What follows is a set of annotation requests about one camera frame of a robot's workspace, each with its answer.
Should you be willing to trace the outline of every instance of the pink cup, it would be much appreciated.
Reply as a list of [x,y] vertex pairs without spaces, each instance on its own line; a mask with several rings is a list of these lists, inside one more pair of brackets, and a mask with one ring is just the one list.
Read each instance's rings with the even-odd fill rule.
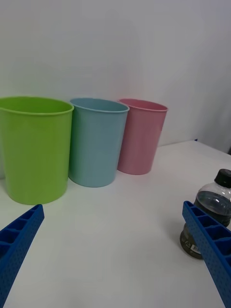
[[129,106],[130,110],[117,169],[128,174],[146,174],[152,168],[168,108],[135,99],[119,102]]

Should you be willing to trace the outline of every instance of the plastic cup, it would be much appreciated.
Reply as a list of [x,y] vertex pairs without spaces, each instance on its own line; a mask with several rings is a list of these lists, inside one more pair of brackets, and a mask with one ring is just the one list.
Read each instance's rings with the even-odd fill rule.
[[121,99],[130,107],[120,152],[118,170],[146,174],[153,164],[167,107],[148,101]]
[[118,102],[72,99],[70,179],[82,186],[101,187],[116,176],[129,108]]
[[44,204],[65,192],[73,109],[48,98],[0,99],[6,186],[16,202]]

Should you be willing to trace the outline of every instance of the bottle label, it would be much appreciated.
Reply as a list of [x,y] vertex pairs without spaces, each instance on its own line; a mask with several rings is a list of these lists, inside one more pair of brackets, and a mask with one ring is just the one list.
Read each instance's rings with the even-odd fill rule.
[[195,245],[192,244],[192,246],[191,246],[190,249],[191,249],[192,251],[196,252],[197,254],[200,254],[200,255],[201,255],[200,250],[199,250],[199,248],[198,248],[197,246],[195,246]]

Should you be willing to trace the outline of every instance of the plastic bottle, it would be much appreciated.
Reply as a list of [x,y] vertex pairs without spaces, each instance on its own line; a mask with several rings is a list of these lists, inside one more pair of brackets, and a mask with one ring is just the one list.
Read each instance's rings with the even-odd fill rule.
[[[198,191],[194,204],[227,227],[231,219],[231,171],[220,169],[214,182]],[[180,243],[189,255],[202,259],[186,224],[180,235]]]

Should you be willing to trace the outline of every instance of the blue plastic gripper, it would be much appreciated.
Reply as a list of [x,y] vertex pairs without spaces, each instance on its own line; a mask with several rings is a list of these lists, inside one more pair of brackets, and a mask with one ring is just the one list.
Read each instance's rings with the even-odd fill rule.
[[0,231],[0,308],[43,219],[42,205],[36,205]]
[[226,308],[231,308],[231,232],[189,201],[183,217]]

